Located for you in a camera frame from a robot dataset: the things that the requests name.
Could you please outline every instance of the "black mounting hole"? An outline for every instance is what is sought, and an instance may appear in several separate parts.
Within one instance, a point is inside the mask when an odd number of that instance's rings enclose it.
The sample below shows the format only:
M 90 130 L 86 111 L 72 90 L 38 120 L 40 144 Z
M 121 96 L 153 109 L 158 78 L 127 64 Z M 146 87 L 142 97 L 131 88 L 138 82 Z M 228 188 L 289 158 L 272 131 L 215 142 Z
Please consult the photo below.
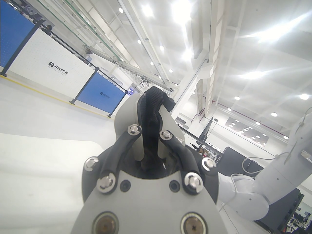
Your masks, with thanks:
M 176 193 L 180 190 L 180 184 L 176 180 L 170 181 L 169 188 L 172 192 Z
M 127 179 L 123 180 L 121 183 L 120 183 L 120 190 L 122 192 L 127 192 L 131 187 L 131 183 L 130 181 L 128 181 Z

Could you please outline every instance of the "white panel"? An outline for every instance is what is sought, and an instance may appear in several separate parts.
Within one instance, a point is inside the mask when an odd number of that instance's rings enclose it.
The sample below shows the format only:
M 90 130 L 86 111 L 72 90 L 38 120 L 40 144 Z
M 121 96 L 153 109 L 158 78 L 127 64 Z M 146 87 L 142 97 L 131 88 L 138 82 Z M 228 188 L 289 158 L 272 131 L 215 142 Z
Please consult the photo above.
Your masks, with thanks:
M 92 4 L 88 0 L 78 0 L 80 4 L 85 8 L 86 11 L 89 11 L 92 9 Z
M 94 72 L 41 29 L 30 38 L 10 70 L 72 98 Z

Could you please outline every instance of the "black post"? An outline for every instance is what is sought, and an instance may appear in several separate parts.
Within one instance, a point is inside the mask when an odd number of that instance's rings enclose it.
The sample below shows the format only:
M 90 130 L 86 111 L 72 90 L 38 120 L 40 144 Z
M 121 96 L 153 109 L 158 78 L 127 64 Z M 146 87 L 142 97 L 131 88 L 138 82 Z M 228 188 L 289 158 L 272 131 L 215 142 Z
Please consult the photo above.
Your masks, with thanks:
M 79 91 L 78 95 L 76 95 L 76 97 L 69 101 L 72 105 L 75 105 L 75 101 L 78 99 L 78 97 L 81 95 L 82 91 L 86 88 L 86 86 L 89 84 L 89 82 L 91 81 L 91 79 L 93 78 L 93 76 L 97 73 L 99 67 L 96 67 L 96 69 L 94 70 L 94 72 L 92 73 L 91 77 L 89 77 L 88 81 L 85 83 L 85 85 L 81 88 L 81 90 Z
M 128 94 L 128 91 L 125 91 L 125 94 L 123 95 L 123 97 L 120 99 L 119 103 L 116 105 L 116 107 L 114 108 L 114 110 L 108 114 L 108 117 L 110 118 L 110 116 L 112 116 L 113 112 L 116 110 L 116 108 L 118 107 L 118 105 L 120 104 L 120 102 L 123 100 L 123 98 L 126 96 L 126 94 Z
M 30 32 L 27 34 L 27 36 L 24 38 L 24 40 L 21 42 L 19 47 L 16 49 L 14 54 L 9 59 L 8 63 L 4 66 L 3 70 L 0 72 L 0 75 L 5 76 L 5 77 L 7 76 L 6 72 L 8 71 L 10 66 L 12 65 L 13 61 L 16 59 L 16 57 L 18 56 L 20 51 L 23 49 L 25 44 L 28 42 L 28 40 L 31 38 L 31 36 L 35 33 L 35 31 L 41 26 L 42 23 L 43 23 L 43 20 L 39 20 L 36 23 L 36 25 L 30 30 Z

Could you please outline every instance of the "blue panel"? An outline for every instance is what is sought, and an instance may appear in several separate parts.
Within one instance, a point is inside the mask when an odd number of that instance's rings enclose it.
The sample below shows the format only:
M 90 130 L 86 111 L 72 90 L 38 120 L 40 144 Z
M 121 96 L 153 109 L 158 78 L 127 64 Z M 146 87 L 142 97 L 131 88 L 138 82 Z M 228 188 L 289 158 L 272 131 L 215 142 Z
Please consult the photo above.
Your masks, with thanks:
M 124 94 L 122 90 L 96 73 L 77 100 L 111 113 Z
M 34 25 L 0 0 L 0 66 L 4 67 Z

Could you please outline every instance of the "pipe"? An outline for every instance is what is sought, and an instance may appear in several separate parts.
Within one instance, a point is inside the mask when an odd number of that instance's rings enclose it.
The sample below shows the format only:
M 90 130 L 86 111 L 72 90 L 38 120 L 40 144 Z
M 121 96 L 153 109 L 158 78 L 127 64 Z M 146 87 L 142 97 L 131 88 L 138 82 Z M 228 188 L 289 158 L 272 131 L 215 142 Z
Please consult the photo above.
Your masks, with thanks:
M 233 109 L 232 109 L 232 111 L 234 111 L 234 112 L 236 112 L 236 113 L 238 113 L 238 114 L 240 114 L 240 115 L 242 115 L 242 116 L 244 116 L 244 117 L 246 117 L 246 118 L 248 118 L 248 119 L 250 119 L 250 120 L 253 120 L 253 121 L 257 122 L 257 120 L 255 120 L 255 119 L 253 119 L 253 118 L 250 118 L 250 117 L 248 117 L 248 116 L 246 116 L 246 115 L 244 115 L 244 114 L 242 114 L 242 113 L 240 113 L 240 112 L 238 112 L 238 111 L 236 111 L 236 110 L 233 110 Z M 275 132 L 278 133 L 278 134 L 281 134 L 281 135 L 285 136 L 283 133 L 278 132 L 277 130 L 275 130 L 275 129 L 273 129 L 273 128 L 270 128 L 270 127 L 267 126 L 267 125 L 264 125 L 264 124 L 261 124 L 261 125 L 262 125 L 262 126 L 265 126 L 265 127 L 267 127 L 267 128 L 269 128 L 270 130 L 275 131 Z

